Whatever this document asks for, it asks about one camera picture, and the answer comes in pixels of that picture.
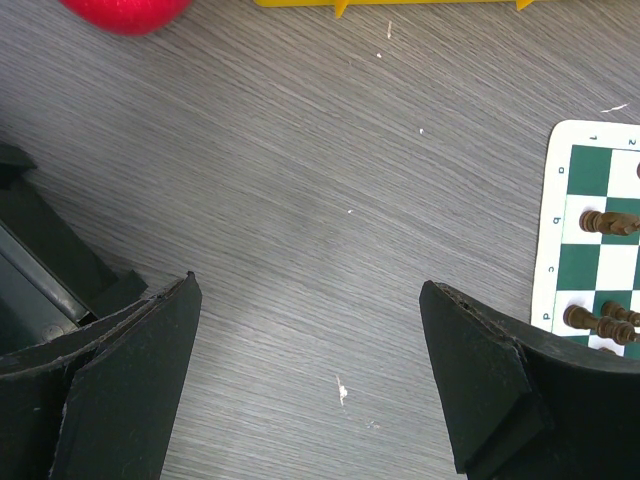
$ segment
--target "yellow object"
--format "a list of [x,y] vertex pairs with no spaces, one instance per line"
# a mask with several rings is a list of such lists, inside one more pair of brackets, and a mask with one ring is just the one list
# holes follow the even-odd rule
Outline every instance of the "yellow object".
[[[334,5],[336,17],[340,18],[347,5],[380,5],[385,3],[479,3],[504,2],[505,0],[255,0],[261,7],[319,7]],[[518,10],[533,3],[533,0],[516,0]]]

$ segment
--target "green and white chessboard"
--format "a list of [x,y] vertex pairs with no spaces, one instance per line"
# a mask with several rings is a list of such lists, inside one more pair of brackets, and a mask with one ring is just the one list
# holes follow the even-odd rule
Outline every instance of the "green and white chessboard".
[[578,223],[585,210],[640,215],[639,165],[640,126],[570,120],[555,127],[547,151],[531,304],[532,325],[632,358],[640,358],[640,344],[623,347],[590,330],[568,327],[562,315],[575,304],[600,316],[609,300],[640,311],[640,235],[587,233]]

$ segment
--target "red ball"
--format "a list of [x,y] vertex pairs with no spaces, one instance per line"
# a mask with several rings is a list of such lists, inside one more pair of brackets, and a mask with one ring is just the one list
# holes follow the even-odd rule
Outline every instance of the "red ball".
[[87,22],[120,35],[146,35],[177,17],[191,0],[60,0]]

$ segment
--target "white scratch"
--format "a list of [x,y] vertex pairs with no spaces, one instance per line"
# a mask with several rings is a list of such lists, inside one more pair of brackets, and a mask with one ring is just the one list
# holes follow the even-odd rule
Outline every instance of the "white scratch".
[[340,383],[340,377],[336,375],[338,381],[338,393],[340,394],[340,405],[344,407],[344,398],[347,396],[347,389]]
[[600,113],[610,113],[610,112],[615,112],[616,110],[622,110],[625,107],[628,107],[629,104],[625,103],[624,105],[620,105],[619,107],[613,107],[610,108],[609,110],[600,110]]

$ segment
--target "wooden chess piece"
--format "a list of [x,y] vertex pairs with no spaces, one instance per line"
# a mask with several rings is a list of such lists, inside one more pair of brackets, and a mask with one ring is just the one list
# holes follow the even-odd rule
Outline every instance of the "wooden chess piece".
[[612,317],[597,318],[589,310],[570,305],[564,311],[564,323],[573,328],[595,330],[600,338],[610,338],[618,345],[628,345],[638,338],[633,325]]
[[606,302],[602,306],[600,314],[603,317],[613,317],[616,320],[629,322],[634,327],[640,327],[640,313],[627,310],[617,302]]
[[585,232],[627,236],[640,230],[640,217],[632,213],[588,210],[580,216],[580,228]]

